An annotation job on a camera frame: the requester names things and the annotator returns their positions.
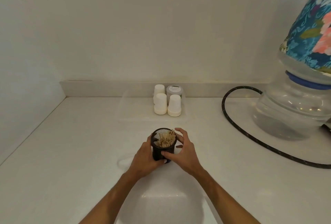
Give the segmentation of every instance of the forearm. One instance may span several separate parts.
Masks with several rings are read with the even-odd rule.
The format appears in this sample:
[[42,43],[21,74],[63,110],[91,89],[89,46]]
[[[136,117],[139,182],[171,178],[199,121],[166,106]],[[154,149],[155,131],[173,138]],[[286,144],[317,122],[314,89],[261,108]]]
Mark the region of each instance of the forearm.
[[194,175],[213,203],[224,224],[259,224],[203,168]]
[[115,186],[99,201],[80,224],[113,224],[117,214],[137,180],[128,172],[122,174]]

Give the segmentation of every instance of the black hose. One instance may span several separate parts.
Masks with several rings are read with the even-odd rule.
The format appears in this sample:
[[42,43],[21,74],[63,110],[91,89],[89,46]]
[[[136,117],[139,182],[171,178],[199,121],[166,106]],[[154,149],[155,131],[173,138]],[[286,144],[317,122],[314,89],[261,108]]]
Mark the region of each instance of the black hose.
[[[236,123],[234,123],[234,121],[226,113],[226,110],[225,110],[225,100],[229,96],[230,93],[232,93],[233,91],[238,90],[238,89],[250,89],[250,90],[253,90],[253,91],[255,91],[255,92],[259,93],[259,94],[262,94],[262,92],[259,89],[256,89],[256,88],[251,87],[251,86],[237,86],[235,88],[232,88],[230,91],[228,91],[224,95],[223,100],[222,100],[222,111],[223,111],[223,114],[226,117],[226,119],[231,123],[231,125],[233,125],[239,132],[241,132],[242,134],[245,134],[248,138],[250,138],[255,143],[258,143],[260,146],[263,146],[264,148],[267,148],[268,150],[270,150],[270,151],[272,151],[272,152],[274,152],[276,154],[279,154],[279,155],[281,155],[281,156],[283,156],[285,158],[288,158],[288,159],[291,159],[291,160],[293,160],[295,162],[298,162],[298,163],[301,163],[301,164],[304,164],[304,165],[307,165],[307,166],[312,166],[312,167],[315,167],[315,168],[331,169],[331,164],[330,165],[327,165],[327,164],[320,164],[320,163],[309,162],[309,161],[306,161],[304,159],[300,159],[300,158],[294,157],[292,155],[289,155],[287,153],[284,153],[282,151],[279,151],[278,149],[276,149],[274,147],[271,147],[271,146],[267,145],[266,143],[258,140],[257,138],[255,138],[254,136],[250,135],[248,132],[246,132],[245,130],[243,130]],[[326,126],[326,125],[323,125],[322,127],[324,129],[328,130],[328,131],[331,131],[330,128],[328,126]]]

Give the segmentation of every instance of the white wall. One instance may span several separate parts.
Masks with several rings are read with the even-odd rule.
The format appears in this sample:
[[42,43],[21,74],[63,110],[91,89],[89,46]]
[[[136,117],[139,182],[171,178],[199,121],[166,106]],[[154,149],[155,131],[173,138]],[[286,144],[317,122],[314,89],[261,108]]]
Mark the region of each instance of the white wall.
[[0,0],[0,10],[1,164],[65,96],[20,1]]
[[23,0],[66,80],[265,82],[307,0]]

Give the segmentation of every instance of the hand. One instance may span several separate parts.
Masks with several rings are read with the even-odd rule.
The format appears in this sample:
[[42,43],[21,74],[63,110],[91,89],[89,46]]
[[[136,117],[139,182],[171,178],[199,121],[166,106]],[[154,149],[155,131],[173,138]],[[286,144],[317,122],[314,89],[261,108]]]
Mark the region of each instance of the hand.
[[162,166],[167,160],[161,159],[155,161],[151,152],[151,136],[147,138],[135,154],[133,161],[127,173],[135,180],[140,180],[142,177],[149,175],[156,168]]
[[189,173],[192,176],[195,176],[196,173],[203,170],[198,156],[195,152],[194,144],[188,138],[187,132],[181,128],[175,128],[176,131],[179,131],[183,134],[176,133],[177,138],[182,143],[182,145],[176,146],[177,148],[181,148],[179,154],[171,154],[168,152],[162,151],[161,154],[167,159],[171,159],[175,163],[177,163],[185,172]]

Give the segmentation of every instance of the floral fabric cover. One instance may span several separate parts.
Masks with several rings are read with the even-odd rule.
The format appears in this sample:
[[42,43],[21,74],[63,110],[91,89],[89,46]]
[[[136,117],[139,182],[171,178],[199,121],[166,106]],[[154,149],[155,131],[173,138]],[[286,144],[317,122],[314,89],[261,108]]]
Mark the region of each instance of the floral fabric cover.
[[280,50],[331,75],[331,0],[309,0]]

